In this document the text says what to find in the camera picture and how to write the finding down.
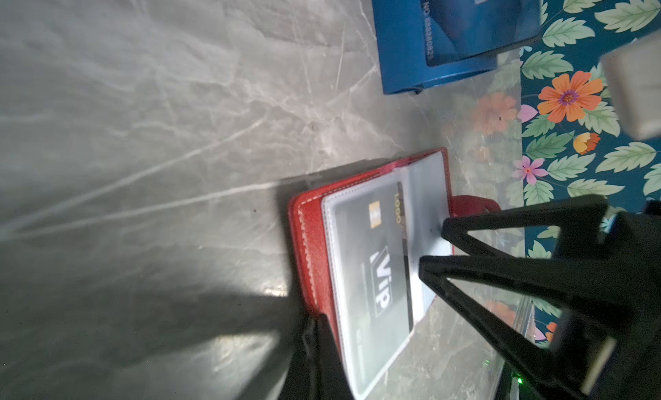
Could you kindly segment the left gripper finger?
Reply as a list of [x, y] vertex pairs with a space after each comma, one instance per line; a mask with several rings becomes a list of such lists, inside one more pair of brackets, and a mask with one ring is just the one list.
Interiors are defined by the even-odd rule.
[[355, 399], [327, 315], [308, 317], [278, 398]]

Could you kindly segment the red card holder wallet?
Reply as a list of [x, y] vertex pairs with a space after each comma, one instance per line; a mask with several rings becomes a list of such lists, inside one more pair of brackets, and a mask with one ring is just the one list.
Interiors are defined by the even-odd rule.
[[451, 256], [454, 253], [452, 245], [442, 238], [443, 222], [450, 217], [480, 215], [499, 209], [494, 200], [470, 195], [456, 196], [452, 193], [449, 154], [445, 148], [401, 158], [295, 196], [288, 206], [288, 219], [301, 293], [310, 317], [325, 314], [329, 318], [343, 365], [325, 204], [330, 198], [351, 192], [355, 186], [364, 186], [372, 181], [397, 181], [400, 184], [398, 214], [403, 226], [408, 261], [412, 314], [412, 331], [408, 342], [436, 297], [419, 277], [420, 259], [425, 255]]

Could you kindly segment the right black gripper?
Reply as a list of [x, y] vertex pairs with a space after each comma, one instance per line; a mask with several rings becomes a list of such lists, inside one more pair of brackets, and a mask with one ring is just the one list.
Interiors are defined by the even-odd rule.
[[[585, 195], [444, 221], [468, 255], [425, 256], [419, 277], [539, 399], [660, 397], [660, 203], [616, 217]], [[471, 231], [559, 227], [557, 260], [507, 256]]]

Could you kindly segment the grey VIP card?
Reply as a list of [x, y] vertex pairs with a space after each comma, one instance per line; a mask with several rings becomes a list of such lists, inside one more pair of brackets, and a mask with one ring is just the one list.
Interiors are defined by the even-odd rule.
[[364, 399], [408, 343], [410, 281], [397, 181], [355, 186], [325, 204], [344, 368]]

